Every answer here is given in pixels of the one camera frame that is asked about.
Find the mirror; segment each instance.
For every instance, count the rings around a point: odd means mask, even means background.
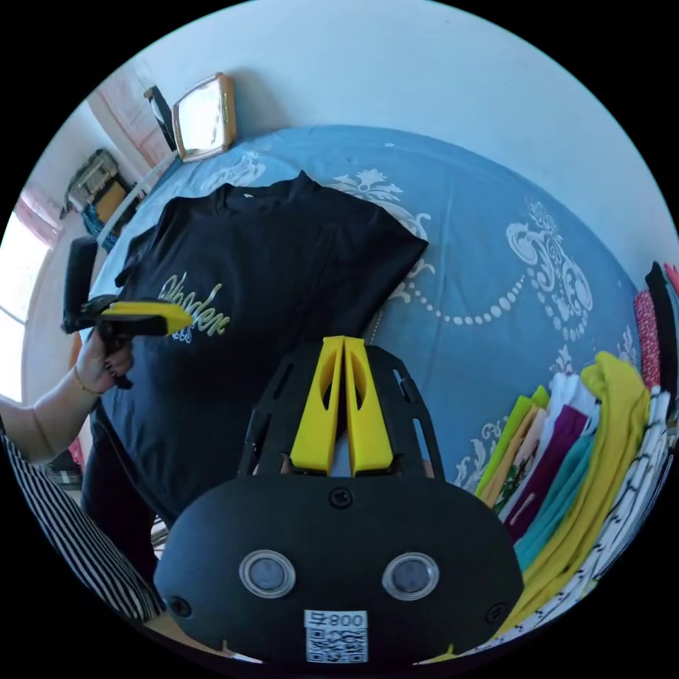
[[[173,108],[173,128],[184,161],[224,152],[236,136],[233,81],[217,73],[191,88]]]

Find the woman's hand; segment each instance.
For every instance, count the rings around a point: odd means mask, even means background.
[[[104,342],[95,329],[83,345],[76,362],[78,377],[87,390],[103,394],[132,367],[132,345],[128,342],[114,354],[106,356]]]

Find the printed number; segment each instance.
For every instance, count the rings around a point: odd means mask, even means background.
[[[333,626],[337,627],[338,625],[340,627],[349,627],[353,625],[354,627],[360,627],[363,624],[363,616],[362,615],[355,615],[354,617],[351,617],[351,615],[331,615],[328,618],[328,622]]]

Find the striped sleeve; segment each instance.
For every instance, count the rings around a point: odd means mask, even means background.
[[[85,587],[133,620],[148,622],[159,616],[161,603],[153,589],[81,507],[42,469],[23,459],[1,422],[0,441],[29,509]]]

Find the woman's arm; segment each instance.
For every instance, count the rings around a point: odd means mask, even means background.
[[[50,462],[73,443],[99,396],[115,384],[115,377],[131,367],[129,345],[106,357],[99,334],[93,332],[76,365],[35,405],[19,407],[0,398],[7,436],[28,462]]]

